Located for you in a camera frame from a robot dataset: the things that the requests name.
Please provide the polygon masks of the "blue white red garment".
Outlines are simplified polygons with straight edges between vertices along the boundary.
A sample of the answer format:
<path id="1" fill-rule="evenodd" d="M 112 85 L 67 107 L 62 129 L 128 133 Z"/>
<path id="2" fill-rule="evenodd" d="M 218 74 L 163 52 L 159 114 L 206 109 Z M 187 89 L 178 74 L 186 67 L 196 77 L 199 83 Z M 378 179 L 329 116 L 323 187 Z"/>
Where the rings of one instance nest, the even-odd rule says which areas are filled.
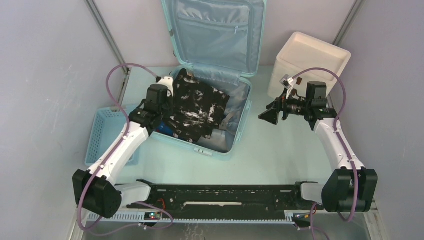
<path id="1" fill-rule="evenodd" d="M 156 132 L 161 133 L 166 136 L 174 137 L 175 133 L 174 131 L 167 126 L 163 121 L 160 123 L 160 125 L 156 128 Z"/>

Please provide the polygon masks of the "light blue ribbed suitcase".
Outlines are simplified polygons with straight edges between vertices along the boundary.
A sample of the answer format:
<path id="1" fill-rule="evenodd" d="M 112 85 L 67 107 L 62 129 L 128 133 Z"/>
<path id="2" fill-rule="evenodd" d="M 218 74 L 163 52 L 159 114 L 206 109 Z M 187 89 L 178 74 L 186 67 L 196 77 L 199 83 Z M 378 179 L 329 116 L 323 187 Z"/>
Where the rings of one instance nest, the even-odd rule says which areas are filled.
<path id="1" fill-rule="evenodd" d="M 258 72 L 267 3 L 264 0 L 164 0 L 162 8 L 179 66 L 197 80 L 229 95 L 221 129 L 187 142 L 152 136 L 217 160 L 227 161 L 241 140 L 251 108 L 250 78 Z"/>

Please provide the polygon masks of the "black white patterned garment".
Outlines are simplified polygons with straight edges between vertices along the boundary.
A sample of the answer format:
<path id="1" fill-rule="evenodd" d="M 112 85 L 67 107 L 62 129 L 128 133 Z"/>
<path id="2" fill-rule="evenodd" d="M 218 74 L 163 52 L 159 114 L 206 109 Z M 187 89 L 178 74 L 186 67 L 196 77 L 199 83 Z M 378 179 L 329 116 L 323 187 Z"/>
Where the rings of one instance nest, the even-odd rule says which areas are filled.
<path id="1" fill-rule="evenodd" d="M 230 96 L 182 68 L 173 81 L 173 109 L 163 122 L 189 143 L 210 138 L 225 118 Z"/>

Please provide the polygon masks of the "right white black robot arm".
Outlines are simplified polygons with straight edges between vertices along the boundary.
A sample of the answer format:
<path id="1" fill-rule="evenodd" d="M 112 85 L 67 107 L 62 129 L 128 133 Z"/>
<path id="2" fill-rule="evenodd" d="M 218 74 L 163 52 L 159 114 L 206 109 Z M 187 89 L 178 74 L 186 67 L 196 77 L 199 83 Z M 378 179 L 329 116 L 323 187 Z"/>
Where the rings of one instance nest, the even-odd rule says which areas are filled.
<path id="1" fill-rule="evenodd" d="M 267 105 L 258 117 L 276 125 L 289 115 L 304 117 L 320 140 L 328 157 L 332 174 L 324 184 L 298 182 L 291 194 L 291 204 L 304 209 L 310 202 L 318 203 L 327 212 L 365 213 L 371 209 L 378 175 L 355 156 L 337 118 L 337 111 L 327 106 L 327 86 L 324 82 L 311 81 L 306 96 L 295 98 L 292 78 L 282 80 L 281 96 Z"/>

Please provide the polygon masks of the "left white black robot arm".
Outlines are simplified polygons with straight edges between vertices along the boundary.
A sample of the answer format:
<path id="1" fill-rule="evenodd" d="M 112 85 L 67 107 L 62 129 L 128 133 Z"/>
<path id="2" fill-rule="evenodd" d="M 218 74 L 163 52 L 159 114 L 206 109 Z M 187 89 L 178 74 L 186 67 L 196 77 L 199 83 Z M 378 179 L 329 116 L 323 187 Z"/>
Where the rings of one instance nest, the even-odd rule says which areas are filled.
<path id="1" fill-rule="evenodd" d="M 77 170 L 73 177 L 73 189 L 78 211 L 83 209 L 109 219 L 126 205 L 140 202 L 145 208 L 153 208 L 158 194 L 140 181 L 116 185 L 124 166 L 136 150 L 158 128 L 164 117 L 173 109 L 174 90 L 171 83 L 162 79 L 147 89 L 142 100 L 129 115 L 127 123 L 112 145 L 88 170 Z"/>

